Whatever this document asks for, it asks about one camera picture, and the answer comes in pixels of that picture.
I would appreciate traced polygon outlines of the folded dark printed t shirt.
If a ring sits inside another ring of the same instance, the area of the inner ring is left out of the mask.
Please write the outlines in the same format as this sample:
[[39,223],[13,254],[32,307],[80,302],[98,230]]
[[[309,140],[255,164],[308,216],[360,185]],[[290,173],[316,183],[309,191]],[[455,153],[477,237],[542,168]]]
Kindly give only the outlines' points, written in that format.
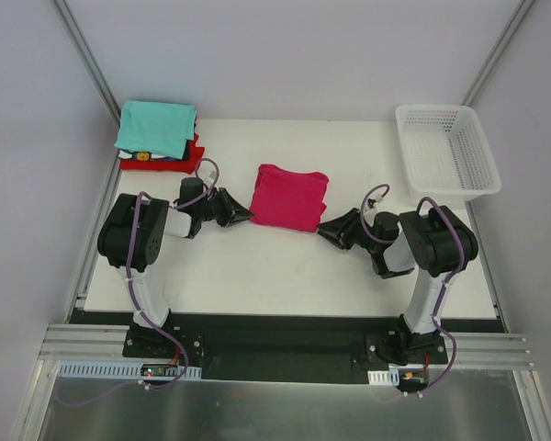
[[121,161],[128,161],[130,164],[141,163],[182,163],[184,159],[178,159],[171,156],[165,156],[158,153],[151,153],[147,151],[128,151],[118,150],[118,158]]

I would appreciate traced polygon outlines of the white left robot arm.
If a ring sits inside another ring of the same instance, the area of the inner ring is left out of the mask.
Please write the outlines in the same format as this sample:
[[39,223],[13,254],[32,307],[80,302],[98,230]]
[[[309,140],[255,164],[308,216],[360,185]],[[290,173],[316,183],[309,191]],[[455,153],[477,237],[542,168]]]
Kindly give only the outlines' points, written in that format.
[[226,188],[209,186],[199,177],[181,181],[176,203],[173,208],[165,199],[122,193],[98,234],[97,251],[121,277],[132,307],[124,356],[184,353],[175,341],[162,271],[157,268],[163,238],[193,239],[205,222],[228,228],[253,218]]

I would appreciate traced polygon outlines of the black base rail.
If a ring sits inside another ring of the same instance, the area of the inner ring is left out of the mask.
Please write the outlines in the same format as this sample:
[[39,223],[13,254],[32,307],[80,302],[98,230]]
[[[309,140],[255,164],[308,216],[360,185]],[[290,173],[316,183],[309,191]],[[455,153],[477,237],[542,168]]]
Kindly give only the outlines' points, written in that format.
[[129,324],[122,355],[179,360],[203,379],[365,384],[390,365],[442,367],[443,337],[406,335],[398,318],[173,313],[158,334]]

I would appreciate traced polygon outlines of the white plastic basket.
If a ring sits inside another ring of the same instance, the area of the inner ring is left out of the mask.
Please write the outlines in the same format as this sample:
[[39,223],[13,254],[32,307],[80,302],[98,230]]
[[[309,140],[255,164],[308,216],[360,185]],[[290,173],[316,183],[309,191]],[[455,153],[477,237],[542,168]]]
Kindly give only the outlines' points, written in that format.
[[473,108],[400,105],[395,117],[412,199],[465,204],[500,192],[500,175]]

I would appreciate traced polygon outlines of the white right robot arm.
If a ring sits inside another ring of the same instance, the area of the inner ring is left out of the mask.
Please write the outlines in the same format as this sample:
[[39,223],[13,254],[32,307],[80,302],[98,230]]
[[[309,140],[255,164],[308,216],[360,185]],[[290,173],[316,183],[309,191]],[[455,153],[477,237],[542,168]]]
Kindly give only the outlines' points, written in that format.
[[406,366],[436,354],[444,339],[441,315],[457,274],[478,256],[475,234],[447,206],[426,214],[400,215],[381,211],[368,224],[358,209],[320,223],[317,234],[339,249],[357,245],[369,253],[375,273],[382,279],[417,271],[414,290],[393,333],[376,344],[376,355]]

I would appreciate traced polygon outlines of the red t shirt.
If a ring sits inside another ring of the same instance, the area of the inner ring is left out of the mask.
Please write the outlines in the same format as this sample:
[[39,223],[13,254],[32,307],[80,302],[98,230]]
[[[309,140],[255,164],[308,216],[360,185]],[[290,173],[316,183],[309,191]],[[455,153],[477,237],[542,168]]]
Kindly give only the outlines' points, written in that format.
[[191,175],[197,162],[203,157],[205,148],[197,145],[199,136],[194,135],[194,139],[186,142],[184,150],[184,159],[182,163],[141,163],[130,164],[128,161],[121,161],[120,169],[123,171],[151,171],[151,172],[177,172]]

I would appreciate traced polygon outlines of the crimson pink t shirt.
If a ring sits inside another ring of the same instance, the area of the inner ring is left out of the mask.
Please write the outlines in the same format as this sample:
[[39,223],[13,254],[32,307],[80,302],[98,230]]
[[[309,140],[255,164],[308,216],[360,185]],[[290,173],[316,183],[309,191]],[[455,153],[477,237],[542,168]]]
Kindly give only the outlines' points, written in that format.
[[321,172],[296,173],[261,164],[250,211],[257,225],[314,233],[327,209],[329,177]]

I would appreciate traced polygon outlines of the teal t shirt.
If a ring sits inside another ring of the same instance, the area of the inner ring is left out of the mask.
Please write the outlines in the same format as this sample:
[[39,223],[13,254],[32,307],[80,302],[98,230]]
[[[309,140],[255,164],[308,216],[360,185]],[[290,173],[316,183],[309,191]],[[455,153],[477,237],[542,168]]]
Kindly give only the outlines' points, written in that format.
[[192,105],[127,100],[120,112],[115,147],[183,159],[194,139],[197,110]]

